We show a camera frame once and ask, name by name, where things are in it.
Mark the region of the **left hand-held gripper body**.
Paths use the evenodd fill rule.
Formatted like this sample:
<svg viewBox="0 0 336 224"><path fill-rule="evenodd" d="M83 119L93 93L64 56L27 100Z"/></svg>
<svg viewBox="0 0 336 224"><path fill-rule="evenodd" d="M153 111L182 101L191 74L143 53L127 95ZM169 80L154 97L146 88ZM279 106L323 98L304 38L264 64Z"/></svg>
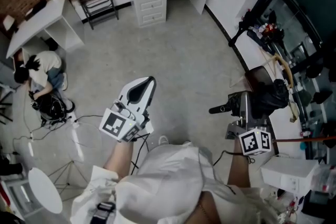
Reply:
<svg viewBox="0 0 336 224"><path fill-rule="evenodd" d="M131 142L154 131L146 107L115 100L112 108L106 109L99 130L118 142Z"/></svg>

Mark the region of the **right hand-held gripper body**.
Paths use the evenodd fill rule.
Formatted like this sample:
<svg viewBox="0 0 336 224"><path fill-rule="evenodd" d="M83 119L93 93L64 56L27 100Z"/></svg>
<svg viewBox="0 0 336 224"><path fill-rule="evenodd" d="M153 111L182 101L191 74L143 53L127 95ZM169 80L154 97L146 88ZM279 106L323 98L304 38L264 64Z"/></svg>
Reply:
<svg viewBox="0 0 336 224"><path fill-rule="evenodd" d="M228 124L226 139L239 139L242 153L245 156L257 156L271 151L271 134L266 122L266 116L253 115L250 92L241 103L238 120Z"/></svg>

